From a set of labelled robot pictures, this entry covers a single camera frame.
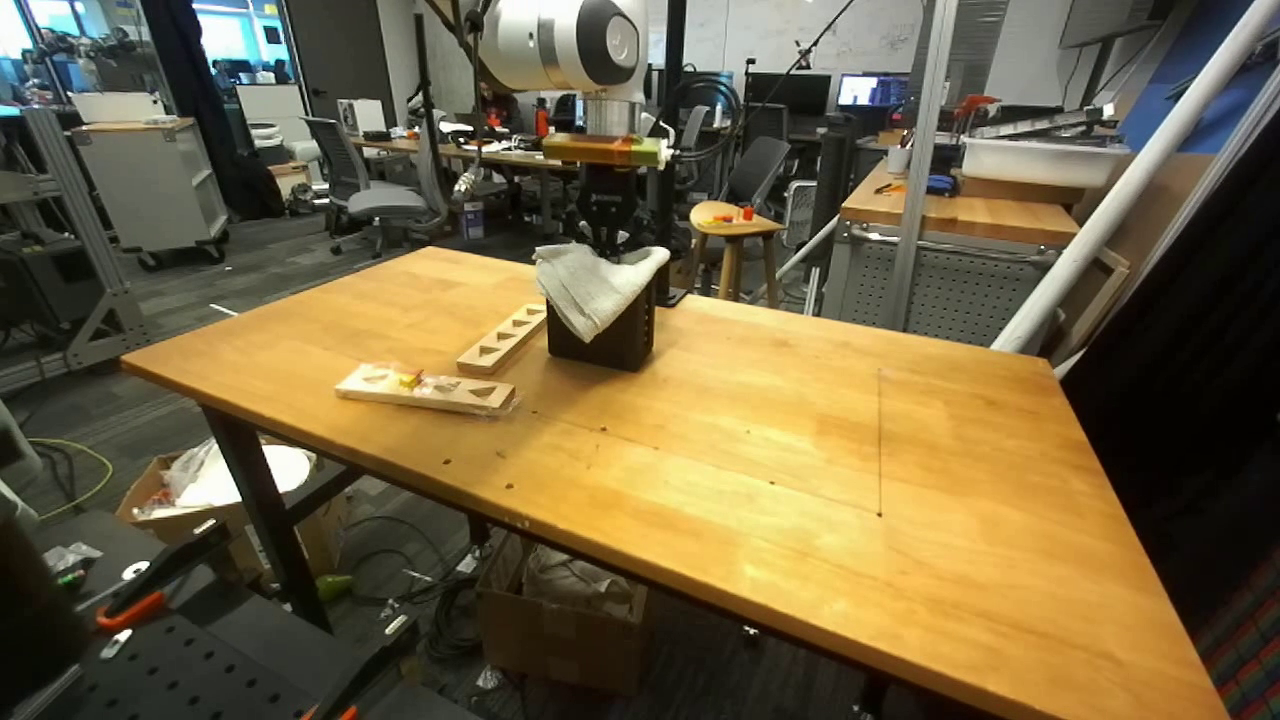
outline computer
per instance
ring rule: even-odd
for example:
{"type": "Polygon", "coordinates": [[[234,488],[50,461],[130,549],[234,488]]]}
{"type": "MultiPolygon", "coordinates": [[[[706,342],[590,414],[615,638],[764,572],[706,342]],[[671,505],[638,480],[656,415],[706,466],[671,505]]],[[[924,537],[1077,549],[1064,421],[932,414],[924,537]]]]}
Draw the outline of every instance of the computer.
{"type": "Polygon", "coordinates": [[[816,138],[830,119],[831,78],[812,73],[752,73],[746,87],[749,103],[786,103],[788,138],[816,138]]]}
{"type": "Polygon", "coordinates": [[[884,129],[895,114],[916,103],[909,73],[844,73],[836,83],[836,114],[860,129],[884,129]]]}

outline metal pole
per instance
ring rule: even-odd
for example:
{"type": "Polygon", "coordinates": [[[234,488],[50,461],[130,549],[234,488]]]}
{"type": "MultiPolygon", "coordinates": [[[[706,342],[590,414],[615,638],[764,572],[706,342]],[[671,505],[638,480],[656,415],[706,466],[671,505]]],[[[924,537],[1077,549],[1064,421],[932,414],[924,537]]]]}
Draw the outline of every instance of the metal pole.
{"type": "Polygon", "coordinates": [[[901,233],[895,233],[901,243],[895,243],[895,261],[893,261],[887,328],[909,328],[909,314],[914,314],[916,243],[920,243],[920,221],[924,221],[924,194],[930,194],[936,117],[944,109],[958,14],[960,14],[960,0],[936,0],[932,6],[924,91],[920,91],[920,109],[916,109],[916,131],[914,131],[909,209],[904,209],[904,221],[901,221],[901,233]]]}
{"type": "MultiPolygon", "coordinates": [[[[682,126],[677,119],[677,87],[682,87],[682,78],[684,78],[684,25],[688,25],[688,0],[667,0],[667,40],[663,40],[663,82],[656,87],[656,117],[663,126],[682,126]]],[[[656,174],[656,236],[661,243],[671,247],[671,213],[677,213],[677,164],[667,164],[663,174],[656,174]]]]}
{"type": "Polygon", "coordinates": [[[1142,194],[1153,184],[1161,164],[1193,138],[1210,99],[1229,87],[1237,67],[1252,55],[1257,40],[1272,32],[1280,0],[1252,0],[1237,20],[1232,38],[1213,51],[1193,87],[1173,103],[1148,147],[1130,164],[1104,205],[1087,215],[1054,274],[1036,283],[1036,294],[1018,310],[1018,316],[995,337],[995,351],[1029,351],[1057,306],[1073,294],[1093,256],[1112,239],[1122,221],[1133,213],[1142,194]]]}
{"type": "Polygon", "coordinates": [[[812,256],[816,247],[826,247],[826,239],[842,228],[842,215],[831,215],[816,236],[806,239],[806,247],[797,247],[797,256],[786,261],[786,270],[774,274],[774,280],[786,280],[797,263],[806,263],[806,256],[812,256]]]}

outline wall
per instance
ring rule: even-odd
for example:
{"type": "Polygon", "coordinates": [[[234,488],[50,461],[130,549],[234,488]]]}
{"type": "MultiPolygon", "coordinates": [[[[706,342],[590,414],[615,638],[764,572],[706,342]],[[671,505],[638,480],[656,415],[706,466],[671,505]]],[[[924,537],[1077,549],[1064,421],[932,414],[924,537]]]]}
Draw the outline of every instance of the wall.
{"type": "Polygon", "coordinates": [[[1087,62],[1057,51],[1073,0],[1011,0],[995,44],[989,98],[1010,103],[1064,103],[1068,82],[1087,78],[1087,62]]]}
{"type": "Polygon", "coordinates": [[[444,32],[436,14],[424,8],[424,0],[416,0],[416,8],[424,17],[424,32],[427,32],[427,67],[431,67],[431,99],[436,99],[436,109],[457,114],[457,117],[473,114],[473,103],[475,103],[473,62],[444,32]]]}
{"type": "MultiPolygon", "coordinates": [[[[991,98],[1018,103],[1073,103],[1073,87],[1079,98],[1093,51],[1062,51],[1068,6],[1073,0],[1010,0],[1010,17],[989,78],[991,98]]],[[[756,73],[786,73],[797,62],[797,40],[807,44],[842,8],[844,0],[697,0],[688,6],[684,63],[728,67],[739,78],[746,62],[756,55],[756,73]]],[[[853,0],[848,17],[812,51],[812,73],[909,73],[924,14],[930,0],[853,0]]],[[[436,103],[447,114],[464,114],[473,109],[473,82],[469,73],[459,73],[469,67],[469,62],[457,49],[457,40],[440,28],[440,20],[431,14],[424,17],[436,103]]],[[[663,62],[663,38],[667,0],[647,0],[652,63],[663,62]]]]}
{"type": "MultiPolygon", "coordinates": [[[[797,44],[812,44],[842,8],[844,0],[688,6],[684,63],[739,73],[756,55],[756,73],[786,73],[797,62],[797,44]]],[[[856,0],[812,51],[812,73],[909,73],[920,20],[924,0],[856,0]]]]}

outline wooden block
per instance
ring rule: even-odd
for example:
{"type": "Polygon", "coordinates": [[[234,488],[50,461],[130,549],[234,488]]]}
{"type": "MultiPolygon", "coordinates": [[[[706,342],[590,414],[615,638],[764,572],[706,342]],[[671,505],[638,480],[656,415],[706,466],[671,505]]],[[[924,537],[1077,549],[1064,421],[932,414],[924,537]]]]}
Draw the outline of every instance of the wooden block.
{"type": "Polygon", "coordinates": [[[359,366],[352,377],[335,385],[335,391],[356,399],[416,404],[464,415],[497,415],[518,399],[518,385],[424,377],[384,366],[359,366]]]}
{"type": "Polygon", "coordinates": [[[459,371],[487,377],[497,371],[539,325],[549,322],[545,306],[523,306],[493,331],[485,331],[459,361],[459,371]]]}

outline wooden table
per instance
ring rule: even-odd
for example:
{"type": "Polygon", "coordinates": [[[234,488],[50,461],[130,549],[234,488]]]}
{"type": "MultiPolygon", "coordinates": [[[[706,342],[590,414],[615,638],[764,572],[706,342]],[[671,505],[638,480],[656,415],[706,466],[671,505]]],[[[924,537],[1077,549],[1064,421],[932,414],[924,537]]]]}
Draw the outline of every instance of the wooden table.
{"type": "MultiPolygon", "coordinates": [[[[909,184],[901,178],[887,178],[884,164],[876,164],[853,188],[853,198],[842,205],[842,221],[860,224],[860,228],[893,228],[895,233],[904,221],[904,205],[909,205],[909,184]]],[[[920,236],[1064,247],[1077,236],[1077,221],[1064,213],[1064,205],[1029,201],[1023,194],[967,198],[960,188],[960,198],[930,198],[924,201],[920,236]]]]}
{"type": "Polygon", "coordinates": [[[688,296],[645,371],[537,337],[497,421],[333,391],[529,302],[529,263],[424,247],[125,367],[204,404],[279,572],[258,427],[1002,717],[1223,717],[1044,361],[688,296]]]}
{"type": "MultiPolygon", "coordinates": [[[[416,155],[422,138],[363,141],[363,154],[416,155]]],[[[475,143],[440,143],[440,162],[475,162],[475,143]]],[[[562,162],[533,154],[533,147],[479,147],[479,164],[514,168],[514,174],[572,174],[572,164],[562,164],[562,162]]]]}

